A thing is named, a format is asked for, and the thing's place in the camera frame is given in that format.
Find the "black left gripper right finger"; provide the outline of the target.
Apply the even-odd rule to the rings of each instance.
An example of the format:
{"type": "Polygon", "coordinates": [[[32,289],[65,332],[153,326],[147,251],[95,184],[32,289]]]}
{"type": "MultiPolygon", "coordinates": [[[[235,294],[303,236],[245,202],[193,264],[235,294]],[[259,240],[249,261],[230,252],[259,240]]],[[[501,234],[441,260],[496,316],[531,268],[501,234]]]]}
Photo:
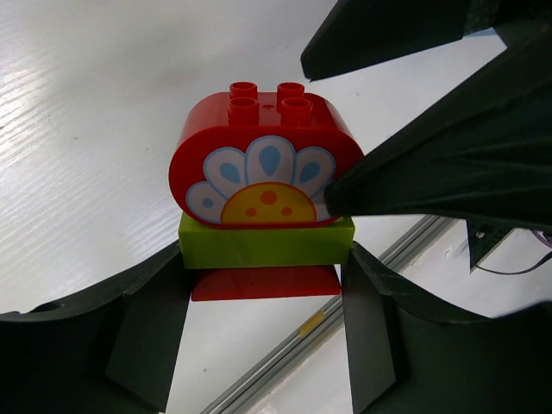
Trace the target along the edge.
{"type": "Polygon", "coordinates": [[[356,413],[548,413],[551,305],[488,318],[355,246],[342,269],[356,413]]]}

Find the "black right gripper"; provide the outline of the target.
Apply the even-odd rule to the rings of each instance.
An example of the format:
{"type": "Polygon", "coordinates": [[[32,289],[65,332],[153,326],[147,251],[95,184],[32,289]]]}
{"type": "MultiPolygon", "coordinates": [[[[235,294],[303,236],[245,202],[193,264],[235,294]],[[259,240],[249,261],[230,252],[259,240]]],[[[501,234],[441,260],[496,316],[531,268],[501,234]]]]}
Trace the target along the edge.
{"type": "Polygon", "coordinates": [[[491,0],[339,1],[313,35],[300,62],[310,81],[378,65],[491,29],[498,55],[535,48],[551,57],[551,2],[491,0]]]}

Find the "green lego brick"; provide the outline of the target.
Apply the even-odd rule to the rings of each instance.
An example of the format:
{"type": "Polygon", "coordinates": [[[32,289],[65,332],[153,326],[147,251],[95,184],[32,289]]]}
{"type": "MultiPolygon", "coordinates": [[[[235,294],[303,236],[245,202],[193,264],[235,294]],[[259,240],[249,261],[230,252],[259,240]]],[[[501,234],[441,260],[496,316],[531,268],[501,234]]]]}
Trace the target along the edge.
{"type": "Polygon", "coordinates": [[[188,269],[342,264],[352,248],[352,219],[304,229],[214,229],[183,214],[179,245],[188,269]]]}

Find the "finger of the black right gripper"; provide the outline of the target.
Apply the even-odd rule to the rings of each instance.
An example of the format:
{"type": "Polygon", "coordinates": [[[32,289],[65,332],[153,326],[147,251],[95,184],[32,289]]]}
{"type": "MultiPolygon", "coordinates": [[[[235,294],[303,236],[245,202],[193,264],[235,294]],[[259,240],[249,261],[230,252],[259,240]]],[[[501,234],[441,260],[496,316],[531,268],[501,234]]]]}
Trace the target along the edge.
{"type": "Polygon", "coordinates": [[[551,224],[551,28],[541,25],[324,193],[332,214],[551,224]]]}

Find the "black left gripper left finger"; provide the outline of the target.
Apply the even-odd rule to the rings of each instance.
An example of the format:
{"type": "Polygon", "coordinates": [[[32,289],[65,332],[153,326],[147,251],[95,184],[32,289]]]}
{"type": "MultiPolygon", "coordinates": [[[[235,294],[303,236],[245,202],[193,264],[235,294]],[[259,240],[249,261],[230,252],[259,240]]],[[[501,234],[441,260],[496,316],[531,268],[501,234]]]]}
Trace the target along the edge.
{"type": "Polygon", "coordinates": [[[2,412],[163,412],[189,294],[172,243],[84,290],[2,314],[2,412]]]}

